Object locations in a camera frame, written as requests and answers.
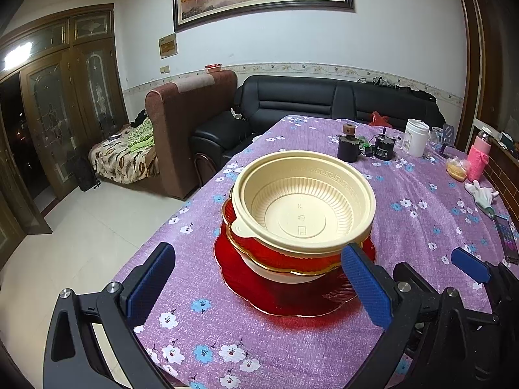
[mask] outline screw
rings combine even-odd
[[[456,288],[448,287],[447,288],[447,295],[449,297],[457,297],[459,295],[459,292]]]
[[[70,288],[62,289],[60,292],[60,298],[68,298],[68,296],[71,294],[72,290]]]
[[[411,291],[411,285],[409,285],[409,282],[398,282],[398,291],[400,292],[409,292]]]
[[[106,290],[107,290],[110,294],[113,294],[114,292],[118,291],[120,287],[121,287],[121,284],[120,284],[120,283],[118,283],[118,282],[110,282],[110,283],[106,286]]]

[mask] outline bottle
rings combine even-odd
[[[469,157],[467,158],[470,162],[470,169],[466,177],[471,182],[479,180],[485,166],[489,163],[491,138],[492,132],[488,128],[483,127],[470,148]]]

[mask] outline stacked bowls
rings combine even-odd
[[[347,244],[369,242],[376,207],[360,172],[309,151],[276,152],[253,161],[238,176],[228,202],[227,237],[246,265],[266,279],[290,284],[339,267]]]

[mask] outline white glove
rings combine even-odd
[[[465,190],[467,190],[473,197],[476,205],[485,211],[488,215],[488,208],[492,205],[494,199],[499,196],[498,191],[492,191],[490,187],[480,187],[479,182],[474,180],[474,183],[465,183]]]

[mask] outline floral tablecloth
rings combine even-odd
[[[135,328],[152,360],[170,375],[193,389],[340,388],[366,359],[381,329],[358,300],[319,318],[269,316],[229,290],[213,254],[222,203],[243,167],[290,149],[335,156],[336,134],[346,121],[282,119],[172,215],[116,275],[121,282],[162,241],[175,248],[175,270],[146,323]],[[357,126],[357,135],[368,139],[380,132],[380,127]],[[503,261],[497,230],[463,184],[447,174],[434,148],[427,147],[423,158],[397,149],[392,161],[359,157],[353,165],[375,191],[376,262],[392,273],[395,264],[407,261],[438,291],[456,287],[467,308],[489,311],[482,285],[451,265],[450,254],[462,247],[496,265]],[[484,179],[483,185],[490,186]],[[495,210],[507,216],[500,198]],[[518,272],[514,265],[511,269]],[[397,372],[407,366],[401,361]]]

